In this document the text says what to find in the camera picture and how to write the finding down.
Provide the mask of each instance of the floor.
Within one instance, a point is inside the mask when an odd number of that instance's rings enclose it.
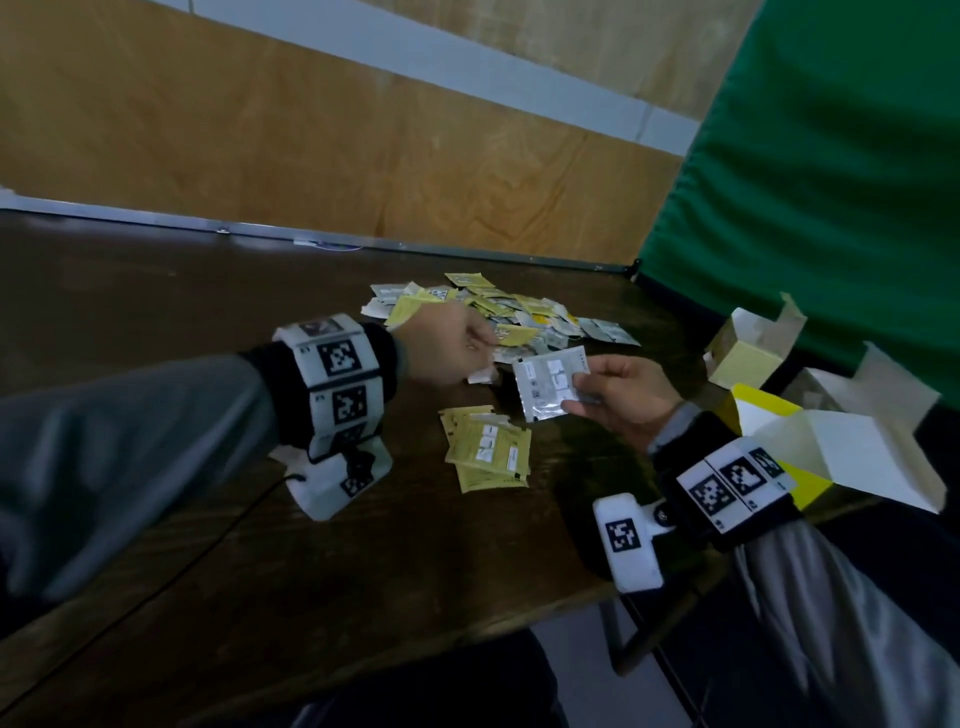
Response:
[[[627,640],[633,623],[619,601],[616,609]],[[625,678],[614,674],[597,605],[536,624],[533,631],[557,675],[570,728],[689,728],[690,719],[652,656]]]

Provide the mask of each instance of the wooden wall panel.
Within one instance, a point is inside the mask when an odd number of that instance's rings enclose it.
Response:
[[[703,119],[760,0],[364,0]]]
[[[664,152],[135,0],[0,0],[24,195],[628,263]]]

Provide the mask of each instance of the table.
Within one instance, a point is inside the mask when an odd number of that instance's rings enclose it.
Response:
[[[611,274],[18,213],[0,232],[0,394],[237,351],[282,323],[357,316],[370,283],[447,271],[618,321],[682,394],[703,383],[676,322]],[[149,529],[0,643],[0,725],[244,715],[613,595],[589,505],[649,488],[649,464],[564,417],[532,425],[529,489],[463,496],[437,411],[482,403],[518,412],[509,389],[401,388],[392,473],[331,522],[307,519],[263,462]]]

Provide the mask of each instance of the gray sleeve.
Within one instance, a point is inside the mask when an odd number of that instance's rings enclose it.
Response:
[[[801,690],[845,724],[960,725],[960,667],[816,528],[770,531],[740,546],[735,563]]]
[[[276,444],[270,393],[236,355],[0,400],[7,594],[63,600],[172,506]]]

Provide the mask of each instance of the black cable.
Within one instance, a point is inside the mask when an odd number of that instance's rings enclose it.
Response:
[[[232,531],[234,528],[236,528],[237,525],[239,525],[240,522],[241,522],[243,519],[245,519],[245,518],[251,513],[251,511],[252,511],[254,508],[256,508],[256,506],[258,506],[260,503],[262,503],[264,500],[266,500],[267,497],[268,497],[274,490],[276,490],[276,487],[277,487],[277,486],[279,486],[279,485],[282,484],[282,483],[285,483],[287,480],[290,480],[290,479],[292,479],[292,478],[302,479],[301,476],[299,476],[299,475],[285,475],[285,476],[283,476],[280,480],[278,480],[276,483],[272,484],[272,485],[271,485],[269,488],[267,488],[263,493],[261,493],[259,496],[257,496],[257,497],[250,503],[250,505],[248,505],[246,508],[244,508],[243,511],[240,513],[240,515],[237,516],[235,519],[233,519],[233,521],[231,521],[231,522],[229,523],[229,525],[227,526],[227,528],[224,529],[223,533],[221,533],[219,536],[217,536],[217,538],[214,539],[210,544],[208,544],[207,546],[205,546],[205,547],[204,547],[204,550],[202,550],[199,554],[197,554],[196,556],[194,556],[194,557],[186,564],[186,566],[182,567],[180,570],[177,571],[177,573],[175,573],[172,577],[170,577],[169,579],[167,579],[167,581],[165,581],[165,582],[163,583],[163,585],[162,585],[159,589],[157,589],[155,592],[153,592],[153,593],[151,593],[151,594],[149,594],[149,595],[147,595],[147,596],[144,596],[142,599],[140,599],[140,601],[138,601],[136,604],[134,604],[134,605],[133,605],[129,610],[127,610],[123,615],[121,615],[120,617],[118,617],[117,619],[115,619],[114,621],[112,621],[110,624],[108,624],[106,627],[104,627],[103,629],[101,629],[99,632],[97,632],[97,634],[95,634],[93,637],[91,637],[89,640],[87,640],[84,644],[82,644],[80,647],[78,647],[74,652],[72,652],[69,657],[64,658],[63,662],[59,663],[57,666],[55,666],[53,669],[51,669],[49,672],[47,672],[45,675],[43,675],[43,677],[41,677],[39,680],[37,680],[30,688],[28,688],[26,691],[24,691],[24,692],[22,692],[20,695],[18,695],[9,705],[7,705],[5,708],[3,708],[2,710],[0,710],[0,718],[5,717],[5,716],[6,716],[11,710],[13,710],[17,705],[19,705],[20,703],[22,703],[24,700],[26,700],[28,697],[30,697],[30,695],[34,694],[37,690],[39,690],[40,687],[42,687],[42,686],[45,685],[47,682],[49,682],[51,678],[53,678],[53,677],[55,677],[56,675],[60,674],[68,665],[70,665],[70,664],[73,663],[78,657],[80,657],[80,655],[83,654],[91,645],[93,645],[93,644],[96,643],[98,640],[100,640],[100,638],[102,638],[104,635],[106,635],[107,632],[109,632],[109,631],[112,630],[114,627],[116,627],[118,624],[120,624],[120,622],[122,622],[122,621],[124,621],[125,619],[127,619],[128,617],[132,616],[133,614],[135,614],[136,612],[138,612],[139,610],[141,610],[143,607],[147,606],[150,602],[152,602],[152,601],[153,601],[154,599],[156,599],[158,596],[160,596],[160,595],[162,595],[164,592],[166,592],[166,591],[167,591],[170,587],[172,587],[178,580],[180,580],[185,574],[187,574],[188,571],[192,570],[195,566],[197,566],[197,564],[199,564],[199,563],[207,556],[207,554],[210,553],[210,551],[212,551],[214,548],[216,548],[217,546],[219,546],[219,545],[223,542],[223,540],[229,535],[230,531]]]

